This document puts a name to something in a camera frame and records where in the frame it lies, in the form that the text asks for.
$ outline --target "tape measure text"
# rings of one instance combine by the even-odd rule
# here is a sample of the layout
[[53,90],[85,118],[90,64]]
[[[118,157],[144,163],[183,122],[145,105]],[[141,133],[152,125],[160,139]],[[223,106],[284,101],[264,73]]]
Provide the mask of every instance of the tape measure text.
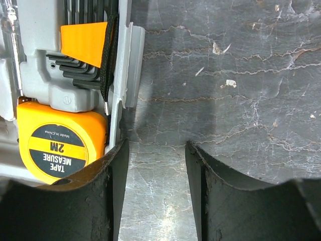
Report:
[[44,153],[43,155],[44,155],[44,158],[43,158],[44,161],[54,162],[54,163],[50,163],[50,170],[53,170],[56,172],[65,172],[64,165],[71,166],[71,158],[60,157],[57,155],[52,155],[47,153]]

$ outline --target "marble surface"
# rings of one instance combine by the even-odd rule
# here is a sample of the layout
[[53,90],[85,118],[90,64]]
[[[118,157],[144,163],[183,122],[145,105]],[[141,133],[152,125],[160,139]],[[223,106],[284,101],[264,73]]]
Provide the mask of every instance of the marble surface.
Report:
[[320,177],[319,0],[135,0],[146,29],[119,240],[196,240],[193,140],[261,180]]

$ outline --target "crack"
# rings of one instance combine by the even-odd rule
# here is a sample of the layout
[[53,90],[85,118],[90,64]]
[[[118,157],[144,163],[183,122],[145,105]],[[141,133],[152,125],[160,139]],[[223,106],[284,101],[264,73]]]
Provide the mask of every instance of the crack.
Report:
[[276,73],[280,73],[282,71],[285,70],[297,70],[297,69],[304,69],[307,67],[311,67],[311,66],[321,66],[321,62],[320,63],[310,63],[310,64],[306,64],[306,65],[299,65],[299,66],[293,66],[293,67],[285,67],[285,68],[281,68],[279,70],[274,70],[274,69],[260,69],[258,71],[255,72],[250,72],[250,71],[244,71],[244,72],[238,72],[238,71],[233,71],[233,70],[226,70],[226,69],[222,69],[219,71],[215,71],[215,72],[211,72],[211,71],[204,71],[203,75],[210,75],[210,76],[216,76],[219,74],[226,74],[226,73],[231,73],[231,74],[248,74],[248,75],[256,75],[258,73],[268,73],[268,72],[272,72],[273,74]]
[[198,102],[198,101],[208,101],[208,100],[222,100],[226,97],[230,97],[231,99],[235,99],[235,98],[243,98],[246,100],[253,100],[250,98],[247,98],[243,95],[236,95],[236,96],[231,96],[231,95],[225,95],[224,97],[199,97],[199,98],[195,98],[195,99],[168,99],[168,98],[162,98],[162,97],[154,97],[154,98],[150,98],[150,99],[143,99],[141,97],[138,97],[138,99],[142,102],[148,102],[148,101],[156,101],[156,102],[167,102],[167,103],[178,103],[178,102],[182,102],[182,103],[191,103],[191,102]]

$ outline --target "metal aglet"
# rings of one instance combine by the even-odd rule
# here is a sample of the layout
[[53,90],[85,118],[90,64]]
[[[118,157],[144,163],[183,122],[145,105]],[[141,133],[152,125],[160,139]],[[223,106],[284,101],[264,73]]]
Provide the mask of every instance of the metal aglet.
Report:
[[105,107],[105,114],[106,114],[107,116],[110,115],[110,113],[109,113],[109,107],[108,107],[108,102],[105,102],[104,107]]

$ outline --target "orange plastic tab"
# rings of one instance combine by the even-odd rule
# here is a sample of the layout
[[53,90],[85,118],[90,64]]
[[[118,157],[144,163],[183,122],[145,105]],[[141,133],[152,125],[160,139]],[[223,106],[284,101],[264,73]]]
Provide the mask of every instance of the orange plastic tab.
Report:
[[100,68],[107,22],[61,26],[61,53]]

